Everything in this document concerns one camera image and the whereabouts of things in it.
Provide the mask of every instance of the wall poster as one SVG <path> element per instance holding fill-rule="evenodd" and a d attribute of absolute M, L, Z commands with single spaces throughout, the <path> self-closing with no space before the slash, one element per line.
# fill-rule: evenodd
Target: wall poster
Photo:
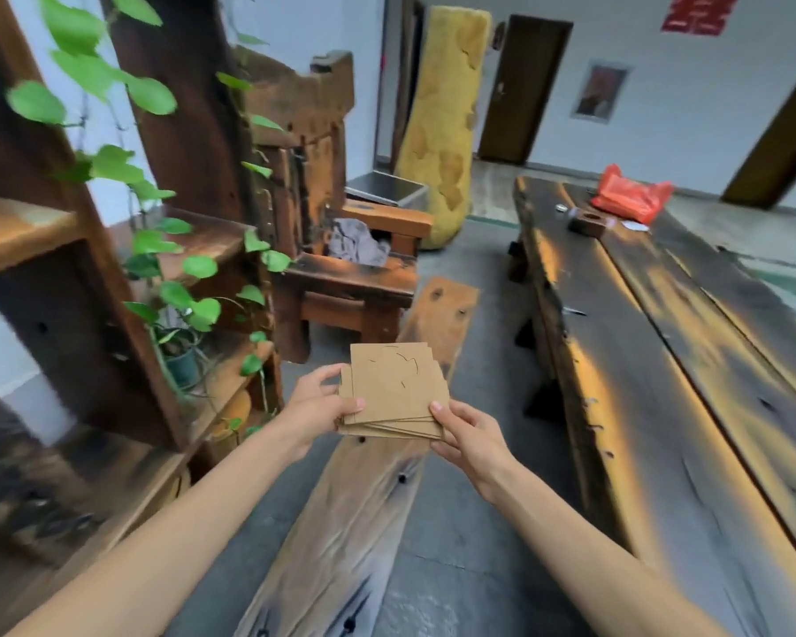
<path fill-rule="evenodd" d="M 576 118 L 608 122 L 629 71 L 628 67 L 619 64 L 597 61 L 590 63 L 572 115 Z"/>
<path fill-rule="evenodd" d="M 719 35 L 737 0 L 672 0 L 661 31 Z"/>

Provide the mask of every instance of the plant pot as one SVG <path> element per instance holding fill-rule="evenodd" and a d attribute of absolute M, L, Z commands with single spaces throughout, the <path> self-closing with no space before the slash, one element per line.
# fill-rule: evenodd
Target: plant pot
<path fill-rule="evenodd" d="M 183 334 L 194 335 L 189 330 L 184 330 Z M 165 366 L 168 368 L 174 382 L 183 391 L 191 389 L 197 385 L 201 379 L 201 365 L 200 355 L 198 353 L 198 340 L 195 339 L 191 346 L 178 356 L 163 356 L 165 358 Z"/>

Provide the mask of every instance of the person's left hand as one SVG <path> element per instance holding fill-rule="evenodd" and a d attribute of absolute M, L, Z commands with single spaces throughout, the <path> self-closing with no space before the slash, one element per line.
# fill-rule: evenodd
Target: person's left hand
<path fill-rule="evenodd" d="M 293 460 L 301 460 L 321 434 L 336 429 L 336 420 L 345 414 L 355 414 L 366 406 L 361 398 L 340 397 L 339 385 L 322 385 L 336 377 L 344 364 L 319 367 L 298 380 L 286 408 L 276 418 L 278 425 L 291 431 L 295 448 Z"/>

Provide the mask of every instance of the tall yellow log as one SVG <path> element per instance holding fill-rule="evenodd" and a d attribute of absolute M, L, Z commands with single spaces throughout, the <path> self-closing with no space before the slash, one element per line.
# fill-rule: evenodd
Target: tall yellow log
<path fill-rule="evenodd" d="M 490 24 L 486 11 L 430 10 L 413 112 L 395 167 L 397 176 L 430 188 L 435 221 L 422 242 L 426 249 L 447 244 L 468 213 L 475 101 Z"/>

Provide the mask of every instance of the wooden armchair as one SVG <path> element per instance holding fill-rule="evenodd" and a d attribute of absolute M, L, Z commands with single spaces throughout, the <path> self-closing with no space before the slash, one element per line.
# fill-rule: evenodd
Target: wooden armchair
<path fill-rule="evenodd" d="M 248 113 L 283 127 L 251 127 L 259 150 L 253 162 L 272 169 L 256 192 L 260 231 L 294 260 L 273 286 L 281 356 L 307 360 L 310 321 L 358 330 L 364 342 L 394 342 L 402 309 L 413 304 L 418 242 L 433 218 L 346 199 L 344 117 L 354 106 L 351 54 L 314 58 L 308 75 L 244 49 L 237 55 L 253 84 L 244 93 Z M 390 236 L 384 267 L 326 256 L 337 217 L 359 219 Z"/>

